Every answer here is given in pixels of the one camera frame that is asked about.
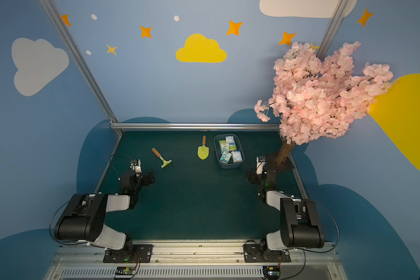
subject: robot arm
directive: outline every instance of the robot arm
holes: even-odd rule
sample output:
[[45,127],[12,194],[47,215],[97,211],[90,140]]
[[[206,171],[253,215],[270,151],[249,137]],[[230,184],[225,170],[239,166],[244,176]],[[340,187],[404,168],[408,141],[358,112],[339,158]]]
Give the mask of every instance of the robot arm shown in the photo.
[[280,210],[280,230],[266,236],[269,250],[290,247],[322,248],[325,242],[316,204],[276,190],[266,193],[268,205]]
[[106,212],[129,208],[128,195],[74,194],[55,227],[55,238],[84,240],[113,250],[123,249],[127,236],[104,224]]
[[246,180],[258,184],[260,199],[280,211],[280,230],[266,236],[263,249],[322,248],[325,238],[316,204],[278,191],[275,188],[276,170],[268,164],[267,157],[258,156],[256,167],[255,171],[246,172]]
[[143,186],[154,182],[153,172],[142,175],[140,160],[131,161],[130,169],[119,178],[120,192],[115,194],[74,194],[55,227],[55,238],[87,241],[111,250],[133,250],[132,239],[104,224],[106,212],[133,209]]

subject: gray plastic bin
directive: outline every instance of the gray plastic bin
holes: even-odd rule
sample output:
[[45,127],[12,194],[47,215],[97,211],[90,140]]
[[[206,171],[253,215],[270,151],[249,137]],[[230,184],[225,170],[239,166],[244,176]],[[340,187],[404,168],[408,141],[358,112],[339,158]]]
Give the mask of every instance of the gray plastic bin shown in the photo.
[[[243,160],[241,162],[237,162],[237,163],[229,163],[229,164],[223,164],[222,162],[219,161],[219,159],[221,158],[221,149],[219,148],[219,140],[225,140],[226,136],[233,136],[233,139],[235,139],[235,145],[236,145],[236,150],[241,152],[241,156],[243,157]],[[237,168],[240,167],[241,164],[244,162],[244,152],[243,152],[243,148],[241,147],[241,143],[240,143],[240,139],[238,138],[238,136],[236,136],[235,134],[219,134],[216,135],[214,137],[214,150],[216,152],[216,160],[219,163],[219,166],[221,166],[221,168],[224,169],[228,169],[228,168]]]

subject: orange star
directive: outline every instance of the orange star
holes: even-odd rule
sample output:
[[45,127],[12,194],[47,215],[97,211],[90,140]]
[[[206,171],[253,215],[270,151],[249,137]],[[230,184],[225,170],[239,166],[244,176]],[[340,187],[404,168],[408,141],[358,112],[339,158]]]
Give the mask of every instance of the orange star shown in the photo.
[[279,42],[279,45],[281,44],[286,44],[286,45],[291,45],[291,39],[292,37],[294,37],[296,33],[294,34],[288,34],[286,32],[283,32],[283,39]]
[[108,52],[108,53],[113,53],[114,55],[117,55],[117,54],[115,53],[115,49],[116,49],[117,47],[112,48],[112,47],[109,47],[109,45],[108,45],[108,44],[106,44],[106,46],[109,48],[109,49],[107,50],[107,52]]
[[240,35],[240,26],[243,23],[242,22],[234,23],[233,21],[229,21],[229,23],[230,23],[230,27],[226,35],[229,35],[229,34],[235,34],[236,36]]
[[140,25],[141,28],[141,37],[151,37],[151,27],[145,28],[143,26]]
[[362,17],[358,20],[358,23],[362,23],[362,26],[365,26],[365,23],[371,17],[374,13],[368,13],[367,9],[365,9],[364,14],[362,14]]
[[319,46],[315,47],[315,46],[313,45],[313,42],[311,42],[311,48],[312,48],[313,50],[316,50],[317,48],[319,48]]
[[66,25],[68,25],[68,26],[72,26],[71,24],[70,24],[70,22],[68,21],[68,15],[63,15],[63,16],[61,16],[62,17],[62,20],[64,21],[64,23],[66,24]]

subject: dark green table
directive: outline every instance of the dark green table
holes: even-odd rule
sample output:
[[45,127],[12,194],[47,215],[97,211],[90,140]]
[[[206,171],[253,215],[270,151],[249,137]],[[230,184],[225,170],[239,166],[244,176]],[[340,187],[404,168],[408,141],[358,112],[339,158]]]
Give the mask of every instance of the dark green table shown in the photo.
[[[141,160],[143,173],[154,171],[155,183],[145,186],[133,210],[106,214],[106,224],[131,235],[133,239],[259,239],[279,230],[279,211],[265,205],[257,196],[257,186],[245,181],[255,158],[277,152],[281,141],[276,132],[234,132],[245,154],[241,167],[222,169],[218,165],[213,138],[227,132],[125,132],[116,153]],[[207,136],[210,153],[197,157],[202,136]],[[165,160],[161,168],[151,149]],[[112,160],[122,173],[129,169],[129,158],[116,155]],[[277,176],[285,193],[300,197],[292,171]],[[103,193],[116,193],[118,174],[109,168],[101,184]]]

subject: tree trunk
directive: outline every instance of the tree trunk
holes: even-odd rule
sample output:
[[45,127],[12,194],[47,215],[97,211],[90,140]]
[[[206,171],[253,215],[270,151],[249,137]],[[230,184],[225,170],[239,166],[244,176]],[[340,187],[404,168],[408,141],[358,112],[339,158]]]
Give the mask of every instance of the tree trunk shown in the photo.
[[283,161],[291,154],[291,150],[294,147],[294,142],[291,144],[287,144],[283,142],[282,147],[280,148],[279,154],[277,155],[277,159],[275,160],[278,165],[282,165]]

